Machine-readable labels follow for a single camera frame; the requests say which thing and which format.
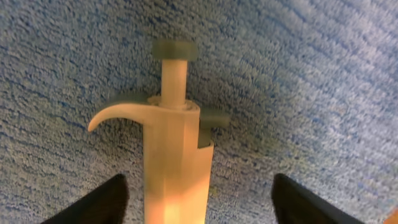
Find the textured fabric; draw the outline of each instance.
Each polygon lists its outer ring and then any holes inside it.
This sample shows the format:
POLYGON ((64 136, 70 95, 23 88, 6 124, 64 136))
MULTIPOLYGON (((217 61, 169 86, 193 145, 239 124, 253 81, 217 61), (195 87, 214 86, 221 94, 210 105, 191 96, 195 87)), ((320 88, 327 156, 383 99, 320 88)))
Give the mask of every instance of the textured fabric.
POLYGON ((395 0, 0 0, 0 222, 41 222, 122 172, 142 223, 142 129, 90 118, 160 93, 152 40, 194 40, 214 132, 208 223, 275 223, 282 172, 364 221, 398 204, 395 0))

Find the black blurry object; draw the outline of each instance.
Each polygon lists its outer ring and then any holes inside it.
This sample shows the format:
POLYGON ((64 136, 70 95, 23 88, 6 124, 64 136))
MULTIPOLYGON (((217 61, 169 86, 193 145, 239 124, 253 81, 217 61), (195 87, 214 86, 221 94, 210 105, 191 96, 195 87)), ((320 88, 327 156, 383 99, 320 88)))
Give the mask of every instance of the black blurry object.
POLYGON ((42 224, 121 224, 128 198, 126 178, 118 174, 42 224))
POLYGON ((274 177, 272 201, 279 224, 363 224, 284 174, 274 177))

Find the round pommel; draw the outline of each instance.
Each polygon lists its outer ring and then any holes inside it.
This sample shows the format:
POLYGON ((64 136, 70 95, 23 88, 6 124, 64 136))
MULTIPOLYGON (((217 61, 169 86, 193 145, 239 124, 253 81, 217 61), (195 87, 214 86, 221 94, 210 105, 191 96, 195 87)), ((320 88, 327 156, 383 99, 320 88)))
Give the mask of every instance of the round pommel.
POLYGON ((198 48, 192 41, 155 40, 152 45, 152 54, 161 60, 187 60, 198 58, 198 48))

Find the curved crossguard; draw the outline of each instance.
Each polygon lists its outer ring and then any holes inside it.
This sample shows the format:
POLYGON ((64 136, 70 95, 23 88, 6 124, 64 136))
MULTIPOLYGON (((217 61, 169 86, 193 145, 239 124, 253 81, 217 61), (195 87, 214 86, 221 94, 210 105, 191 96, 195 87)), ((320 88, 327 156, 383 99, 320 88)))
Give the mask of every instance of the curved crossguard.
POLYGON ((110 118, 143 124, 145 223, 204 223, 214 148, 210 128, 226 126, 229 116, 201 114, 185 99, 187 60, 197 57, 193 43, 157 41, 153 54, 163 59, 161 96, 117 98, 94 115, 88 130, 110 118))

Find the blue fabric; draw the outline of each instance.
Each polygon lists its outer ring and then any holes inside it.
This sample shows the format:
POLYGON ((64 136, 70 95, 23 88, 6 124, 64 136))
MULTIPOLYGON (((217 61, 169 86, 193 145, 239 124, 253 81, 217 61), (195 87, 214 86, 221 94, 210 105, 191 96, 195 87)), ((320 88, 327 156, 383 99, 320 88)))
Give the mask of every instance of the blue fabric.
POLYGON ((398 204, 395 0, 2 0, 0 222, 40 222, 118 172, 143 220, 142 129, 86 128, 120 93, 160 93, 156 38, 190 39, 187 96, 217 129, 208 223, 274 223, 283 172, 366 223, 398 204))

